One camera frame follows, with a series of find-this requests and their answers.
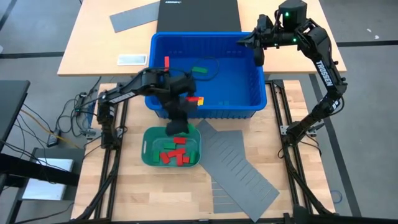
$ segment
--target gray floor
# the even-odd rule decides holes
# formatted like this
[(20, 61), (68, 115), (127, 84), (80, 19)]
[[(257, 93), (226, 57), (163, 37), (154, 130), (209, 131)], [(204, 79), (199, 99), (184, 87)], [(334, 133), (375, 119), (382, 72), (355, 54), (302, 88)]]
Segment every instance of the gray floor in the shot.
[[(11, 0), (0, 1), (0, 17)], [(321, 0), (323, 10), (338, 42), (398, 39), (395, 0)], [(11, 15), (0, 30), (0, 45), (5, 54), (30, 52), (59, 52), (65, 49), (80, 3), (78, 0), (17, 0)], [(332, 117), (340, 148), (349, 176), (365, 217), (398, 218), (398, 131), (394, 95), (398, 85), (395, 72), (398, 46), (340, 48), (349, 83), (345, 94), (346, 108)], [(60, 78), (56, 76), (61, 58), (0, 59), (0, 79), (30, 80), (29, 95), (25, 101), (40, 113), (52, 127), (63, 104), (81, 91), (88, 91), (96, 77)], [(316, 98), (308, 75), (271, 75), (271, 78), (299, 79), (307, 106), (312, 108)], [(112, 82), (125, 78), (114, 78)], [(101, 82), (109, 82), (104, 77)], [(47, 135), (30, 119), (27, 124), (43, 139)], [(75, 139), (79, 145), (84, 139)], [(343, 185), (325, 129), (320, 130), (323, 164), (331, 190), (343, 194), (335, 204), (336, 211), (350, 215)], [(21, 131), (14, 128), (9, 142), (21, 146)], [(26, 136), (27, 150), (39, 147), (34, 138)], [(8, 154), (17, 155), (5, 148)], [(9, 213), (16, 189), (10, 188), (0, 197), (0, 223)], [(25, 220), (64, 210), (67, 202), (24, 202), (17, 220)], [(70, 218), (69, 210), (63, 215), (32, 223), (64, 222)]]

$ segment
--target gray mat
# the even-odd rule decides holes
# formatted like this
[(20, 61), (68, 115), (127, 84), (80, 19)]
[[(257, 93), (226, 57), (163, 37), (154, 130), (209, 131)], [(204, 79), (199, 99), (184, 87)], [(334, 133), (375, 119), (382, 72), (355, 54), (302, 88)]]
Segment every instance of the gray mat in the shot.
[[(237, 204), (256, 222), (279, 192), (246, 160), (242, 133), (238, 136), (235, 133), (239, 131), (217, 132), (204, 120), (197, 129), (202, 137), (200, 164), (215, 180), (212, 183), (213, 200), (217, 203), (215, 213), (240, 212)], [(236, 204), (228, 203), (227, 195)]]
[(110, 16), (114, 31), (121, 32), (157, 20), (159, 4), (154, 2)]

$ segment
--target green plastic tray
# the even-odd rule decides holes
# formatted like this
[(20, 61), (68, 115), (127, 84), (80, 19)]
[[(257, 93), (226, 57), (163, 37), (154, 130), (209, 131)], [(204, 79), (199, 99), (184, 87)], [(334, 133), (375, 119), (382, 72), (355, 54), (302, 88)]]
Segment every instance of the green plastic tray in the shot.
[[(201, 157), (201, 136), (199, 131), (191, 124), (188, 126), (189, 134), (181, 133), (175, 136), (167, 136), (165, 133), (165, 127), (152, 127), (145, 131), (144, 139), (142, 140), (141, 158), (145, 164), (149, 166), (158, 167), (193, 167), (199, 163)], [(173, 142), (174, 137), (185, 137), (187, 143), (185, 145), (177, 145), (177, 149), (185, 148), (187, 151), (184, 156), (190, 156), (192, 151), (197, 153), (195, 163), (184, 164), (183, 166), (177, 166), (176, 157), (170, 158), (168, 164), (164, 164), (160, 159), (160, 162), (154, 162), (154, 151), (169, 152), (170, 149), (164, 149), (163, 143)]]

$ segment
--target yellow cable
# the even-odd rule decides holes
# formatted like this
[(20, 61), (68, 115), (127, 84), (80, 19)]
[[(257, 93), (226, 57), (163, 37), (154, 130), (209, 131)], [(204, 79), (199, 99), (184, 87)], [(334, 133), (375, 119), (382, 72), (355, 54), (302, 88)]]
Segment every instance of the yellow cable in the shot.
[[(40, 123), (40, 121), (38, 121), (34, 116), (32, 116), (30, 113), (28, 113), (28, 112), (26, 112), (26, 111), (24, 111), (24, 110), (22, 110), (21, 109), (21, 111), (23, 112), (23, 113), (25, 113), (27, 116), (30, 116), (30, 118), (32, 118), (46, 133), (49, 133), (49, 134), (54, 134), (54, 133), (52, 133), (51, 131), (49, 131), (49, 130), (47, 130), (41, 123)], [(65, 139), (65, 138), (63, 138), (63, 137), (61, 137), (61, 136), (57, 136), (57, 135), (55, 135), (55, 137), (57, 138), (57, 139), (59, 139), (59, 140), (62, 140), (62, 141), (64, 141), (64, 142), (66, 142), (66, 143), (68, 143), (69, 145), (71, 145), (71, 146), (75, 146), (76, 148), (80, 148), (79, 146), (77, 146), (75, 143), (73, 143), (73, 142), (71, 142), (70, 140), (67, 140), (67, 139)]]

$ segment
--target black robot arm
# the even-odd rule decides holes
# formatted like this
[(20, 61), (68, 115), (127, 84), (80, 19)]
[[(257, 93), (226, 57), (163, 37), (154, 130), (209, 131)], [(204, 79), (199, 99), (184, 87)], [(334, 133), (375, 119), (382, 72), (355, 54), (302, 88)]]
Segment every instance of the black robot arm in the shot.
[(169, 114), (171, 122), (167, 124), (166, 134), (174, 135), (188, 132), (187, 112), (196, 108), (195, 102), (189, 102), (180, 94), (192, 96), (196, 92), (196, 84), (189, 73), (171, 77), (163, 68), (145, 68), (131, 81), (119, 84), (112, 90), (99, 94), (97, 121), (101, 125), (101, 147), (116, 149), (120, 142), (114, 127), (115, 106), (138, 95), (156, 96)]
[(297, 50), (309, 58), (317, 68), (327, 94), (303, 120), (293, 122), (286, 131), (284, 141), (295, 145), (306, 132), (321, 119), (333, 115), (347, 89), (345, 79), (331, 58), (331, 41), (325, 29), (306, 18), (307, 4), (301, 0), (287, 0), (275, 12), (275, 24), (268, 16), (260, 15), (257, 27), (238, 44), (254, 50), (254, 63), (264, 64), (264, 50), (268, 47), (297, 45)]

